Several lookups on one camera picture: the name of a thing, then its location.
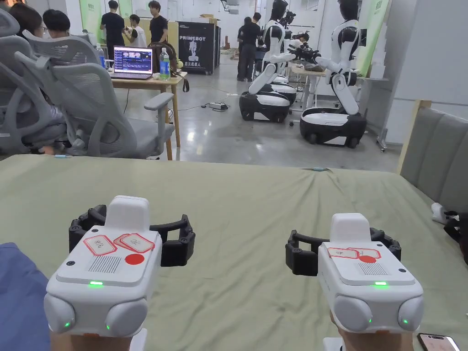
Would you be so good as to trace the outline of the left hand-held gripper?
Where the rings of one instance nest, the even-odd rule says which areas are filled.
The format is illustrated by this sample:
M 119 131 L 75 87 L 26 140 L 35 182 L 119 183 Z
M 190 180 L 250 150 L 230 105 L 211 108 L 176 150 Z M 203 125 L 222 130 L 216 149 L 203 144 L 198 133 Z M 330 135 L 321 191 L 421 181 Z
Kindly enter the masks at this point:
M 168 239 L 172 231 L 178 239 Z M 117 196 L 108 208 L 90 208 L 71 222 L 70 254 L 48 281 L 48 327 L 57 334 L 138 334 L 160 266 L 186 266 L 195 238 L 186 214 L 150 226 L 145 198 Z

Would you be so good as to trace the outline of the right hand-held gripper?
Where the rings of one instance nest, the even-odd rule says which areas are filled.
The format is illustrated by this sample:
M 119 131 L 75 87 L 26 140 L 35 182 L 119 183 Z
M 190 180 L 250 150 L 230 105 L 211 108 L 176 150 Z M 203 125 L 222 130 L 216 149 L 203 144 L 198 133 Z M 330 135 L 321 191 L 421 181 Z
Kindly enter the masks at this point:
M 310 245 L 302 250 L 299 243 Z M 413 333 L 424 314 L 423 288 L 401 262 L 399 242 L 359 213 L 332 217 L 330 239 L 292 230 L 285 263 L 320 282 L 335 323 L 351 333 Z

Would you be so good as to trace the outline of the person's right hand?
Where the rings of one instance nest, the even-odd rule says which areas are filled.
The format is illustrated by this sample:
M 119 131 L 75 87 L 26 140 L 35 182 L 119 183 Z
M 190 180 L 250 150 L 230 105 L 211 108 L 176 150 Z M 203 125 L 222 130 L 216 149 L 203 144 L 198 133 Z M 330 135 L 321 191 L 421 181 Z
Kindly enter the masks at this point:
M 337 327 L 341 336 L 340 351 L 413 351 L 413 335 L 411 333 L 351 333 L 347 332 L 335 322 L 332 312 L 330 320 Z

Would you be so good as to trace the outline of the person's left hand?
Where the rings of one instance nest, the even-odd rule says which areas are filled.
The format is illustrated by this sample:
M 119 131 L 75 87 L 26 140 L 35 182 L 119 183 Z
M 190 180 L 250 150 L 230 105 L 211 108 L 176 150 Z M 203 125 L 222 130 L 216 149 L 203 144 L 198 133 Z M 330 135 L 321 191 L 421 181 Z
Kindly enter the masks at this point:
M 92 335 L 56 334 L 49 332 L 52 351 L 128 351 L 132 338 Z

